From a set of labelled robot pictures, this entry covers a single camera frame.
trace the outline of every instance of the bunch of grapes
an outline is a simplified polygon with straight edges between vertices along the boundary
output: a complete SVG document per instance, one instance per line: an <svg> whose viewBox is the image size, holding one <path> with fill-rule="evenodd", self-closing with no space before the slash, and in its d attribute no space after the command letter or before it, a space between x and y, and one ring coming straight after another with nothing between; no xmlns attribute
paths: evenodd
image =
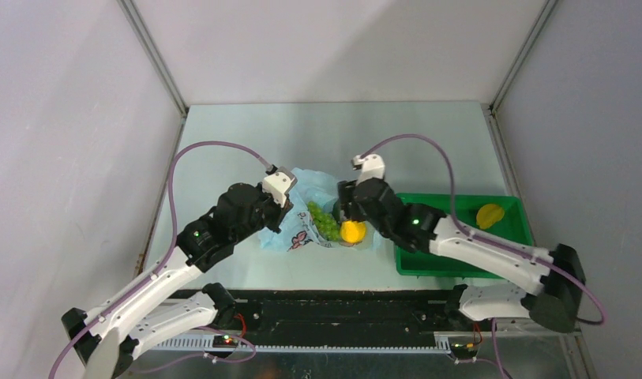
<svg viewBox="0 0 642 379"><path fill-rule="evenodd" d="M332 214L323 212L323 209L313 201L310 201L306 206L309 208L309 213L311 213L321 237L328 241L339 241L341 239L340 226Z"/></svg>

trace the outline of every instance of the green plastic tray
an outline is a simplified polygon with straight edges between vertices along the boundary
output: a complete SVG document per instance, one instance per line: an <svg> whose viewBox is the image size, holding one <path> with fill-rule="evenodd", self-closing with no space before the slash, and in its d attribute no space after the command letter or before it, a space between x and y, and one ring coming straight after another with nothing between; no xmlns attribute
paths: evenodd
<svg viewBox="0 0 642 379"><path fill-rule="evenodd" d="M450 212L449 195L399 193L397 196L405 203L422 203L439 208L447 213ZM500 205L505 210L505 216L501 221L486 229L486 231L514 242L532 245L532 237L525 219L523 204L517 197L456 195L458 219L476 227L476 213L483 205L491 203ZM401 275L499 278L499 276L462 261L421 252L409 253L399 247L395 249L395 259L397 271Z"/></svg>

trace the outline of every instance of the yellow fruit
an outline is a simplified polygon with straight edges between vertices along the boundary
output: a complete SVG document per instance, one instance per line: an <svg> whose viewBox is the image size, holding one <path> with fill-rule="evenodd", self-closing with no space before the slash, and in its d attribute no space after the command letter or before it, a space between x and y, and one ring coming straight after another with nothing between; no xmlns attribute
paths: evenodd
<svg viewBox="0 0 642 379"><path fill-rule="evenodd" d="M355 221L344 221L340 228L341 238L348 243L361 242L367 234L367 226L365 223L357 223Z"/></svg>
<svg viewBox="0 0 642 379"><path fill-rule="evenodd" d="M479 229L485 230L502 220L504 216L505 210L501 206L497 204L486 204L483 205L476 214L476 224L479 225Z"/></svg>

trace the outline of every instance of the robotic arm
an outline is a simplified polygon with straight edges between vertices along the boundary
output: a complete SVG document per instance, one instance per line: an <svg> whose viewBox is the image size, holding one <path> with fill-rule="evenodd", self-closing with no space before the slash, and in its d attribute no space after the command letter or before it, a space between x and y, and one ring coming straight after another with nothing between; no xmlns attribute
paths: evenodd
<svg viewBox="0 0 642 379"><path fill-rule="evenodd" d="M361 172L357 180L338 184L342 220L368 221L406 251L464 261L511 282L490 287L456 286L446 306L450 314L472 321L529 317L556 332L574 329L581 290L539 263L558 266L584 283L573 248L558 245L549 251L521 245L477 231L440 209L404 204L384 180L385 165L379 155L356 156L352 163Z"/></svg>
<svg viewBox="0 0 642 379"><path fill-rule="evenodd" d="M177 246L158 273L157 265L142 272L105 303L84 312L73 308L62 316L70 339L92 326L74 345L86 364L102 338L118 332L119 356L113 377L124 373L132 361L159 342L199 326L221 328L234 316L235 300L218 283L176 306L149 314L162 301L188 282L207 272L218 262L232 255L235 245L267 227L280 231L279 225L292 208L288 192L297 178L285 168L274 167L257 186L237 183L223 193L209 212L189 223L177 237ZM142 280L150 280L143 286ZM103 316L113 302L127 296L118 307Z"/></svg>

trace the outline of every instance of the gray floor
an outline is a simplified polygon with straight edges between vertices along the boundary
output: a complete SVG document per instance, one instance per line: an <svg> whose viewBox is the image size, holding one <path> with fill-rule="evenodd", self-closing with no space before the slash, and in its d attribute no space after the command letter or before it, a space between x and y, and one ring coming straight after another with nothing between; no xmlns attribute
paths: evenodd
<svg viewBox="0 0 642 379"><path fill-rule="evenodd" d="M480 358L494 358L489 339ZM565 350L558 337L513 337L499 339L505 368L517 378L572 378ZM186 355L178 351L150 351L134 367L160 366ZM444 355L436 354L324 354L262 353L248 362L213 365L202 358L189 359L157 373L126 374L141 379L163 378L255 378L255 379L342 379L342 378L466 378L499 379L494 366L478 362L454 366Z"/></svg>

